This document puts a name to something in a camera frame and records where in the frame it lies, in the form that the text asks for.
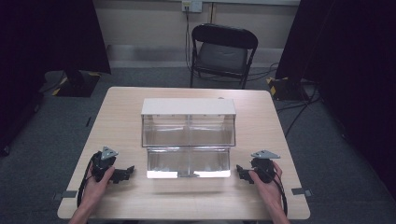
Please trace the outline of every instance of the table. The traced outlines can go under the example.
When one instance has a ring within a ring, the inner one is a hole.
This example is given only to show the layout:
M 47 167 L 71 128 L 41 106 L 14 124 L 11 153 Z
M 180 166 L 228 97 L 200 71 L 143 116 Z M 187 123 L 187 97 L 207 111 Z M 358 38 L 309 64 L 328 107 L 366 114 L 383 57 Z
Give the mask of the table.
M 145 98 L 233 99 L 236 147 L 231 148 L 232 173 L 226 178 L 148 179 L 147 151 L 141 147 L 141 109 Z M 250 153 L 267 149 L 279 155 L 290 219 L 307 219 L 310 211 L 271 96 L 267 91 L 113 87 L 106 94 L 67 190 L 78 190 L 93 153 L 108 146 L 120 153 L 115 166 L 135 171 L 110 184 L 92 218 L 172 220 L 269 219 L 254 185 L 239 179 L 235 165 L 250 168 Z M 60 218 L 70 218 L 77 198 L 64 198 Z

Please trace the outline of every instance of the chair seat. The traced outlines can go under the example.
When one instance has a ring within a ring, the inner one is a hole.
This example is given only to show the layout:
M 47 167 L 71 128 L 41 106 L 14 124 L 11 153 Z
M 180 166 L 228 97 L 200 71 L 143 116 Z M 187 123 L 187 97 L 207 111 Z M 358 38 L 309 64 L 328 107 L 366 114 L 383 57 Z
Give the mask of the chair seat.
M 196 66 L 213 71 L 243 75 L 247 66 L 248 50 L 203 43 Z

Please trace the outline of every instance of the transparent storage bin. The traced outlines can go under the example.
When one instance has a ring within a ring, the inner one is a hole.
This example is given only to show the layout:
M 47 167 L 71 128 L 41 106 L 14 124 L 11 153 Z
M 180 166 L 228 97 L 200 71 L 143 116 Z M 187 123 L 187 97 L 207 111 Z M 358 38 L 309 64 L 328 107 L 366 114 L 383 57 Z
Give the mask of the transparent storage bin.
M 149 147 L 148 178 L 229 177 L 229 147 Z
M 233 100 L 150 98 L 142 108 L 148 178 L 228 177 Z

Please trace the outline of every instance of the chair backrest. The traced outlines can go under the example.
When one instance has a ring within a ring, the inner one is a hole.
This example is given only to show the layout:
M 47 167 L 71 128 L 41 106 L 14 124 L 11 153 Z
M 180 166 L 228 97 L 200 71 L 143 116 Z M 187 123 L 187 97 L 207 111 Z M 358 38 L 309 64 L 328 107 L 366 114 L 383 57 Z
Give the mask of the chair backrest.
M 256 49 L 259 41 L 257 37 L 248 30 L 204 23 L 196 26 L 191 33 L 193 42 L 195 40 L 204 43 L 235 47 L 240 49 Z

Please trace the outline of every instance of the black chair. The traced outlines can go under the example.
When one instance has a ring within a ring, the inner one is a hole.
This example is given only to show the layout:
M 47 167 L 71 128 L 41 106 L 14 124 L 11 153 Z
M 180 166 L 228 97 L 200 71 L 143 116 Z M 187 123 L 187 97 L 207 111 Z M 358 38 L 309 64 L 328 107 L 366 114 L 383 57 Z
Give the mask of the black chair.
M 257 37 L 248 30 L 205 23 L 196 26 L 191 33 L 192 62 L 190 88 L 194 71 L 222 77 L 240 79 L 242 89 L 248 80 L 248 71 L 258 46 Z

